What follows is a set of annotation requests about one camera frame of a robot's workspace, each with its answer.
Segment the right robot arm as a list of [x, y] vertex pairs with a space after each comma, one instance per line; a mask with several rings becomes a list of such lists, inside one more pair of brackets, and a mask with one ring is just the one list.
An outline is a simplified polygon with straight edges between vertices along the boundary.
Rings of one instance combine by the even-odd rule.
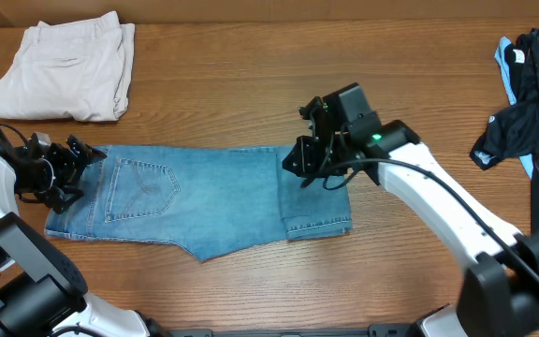
[[526, 336], [539, 330], [539, 233], [524, 235], [481, 205], [401, 120], [382, 124], [358, 83], [299, 108], [311, 135], [283, 162], [303, 178], [364, 172], [402, 200], [444, 243], [463, 273], [456, 305], [411, 324], [372, 325], [370, 336]]

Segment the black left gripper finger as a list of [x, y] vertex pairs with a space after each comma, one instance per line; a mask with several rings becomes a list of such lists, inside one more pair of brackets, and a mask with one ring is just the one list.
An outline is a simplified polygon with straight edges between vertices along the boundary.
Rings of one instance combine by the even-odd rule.
[[74, 187], [52, 187], [44, 193], [44, 204], [61, 214], [83, 196], [83, 191]]
[[89, 146], [74, 135], [70, 135], [67, 138], [66, 144], [68, 145], [68, 150], [74, 156], [75, 161], [80, 165], [91, 165], [107, 158], [104, 152]]

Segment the blue denim jeans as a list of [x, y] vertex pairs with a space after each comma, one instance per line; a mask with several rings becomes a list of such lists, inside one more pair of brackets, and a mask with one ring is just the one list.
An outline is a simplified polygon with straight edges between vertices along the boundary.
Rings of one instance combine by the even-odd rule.
[[173, 244], [199, 261], [277, 241], [341, 236], [353, 228], [345, 188], [307, 187], [284, 170], [287, 147], [184, 149], [107, 145], [84, 195], [51, 212], [45, 232], [77, 241]]

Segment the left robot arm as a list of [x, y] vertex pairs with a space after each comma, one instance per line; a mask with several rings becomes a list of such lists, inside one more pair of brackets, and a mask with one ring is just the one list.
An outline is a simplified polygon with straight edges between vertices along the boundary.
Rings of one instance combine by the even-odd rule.
[[13, 146], [0, 124], [0, 336], [165, 336], [153, 319], [91, 294], [73, 262], [19, 216], [24, 194], [56, 213], [83, 195], [81, 174], [105, 154], [74, 136], [35, 133]]

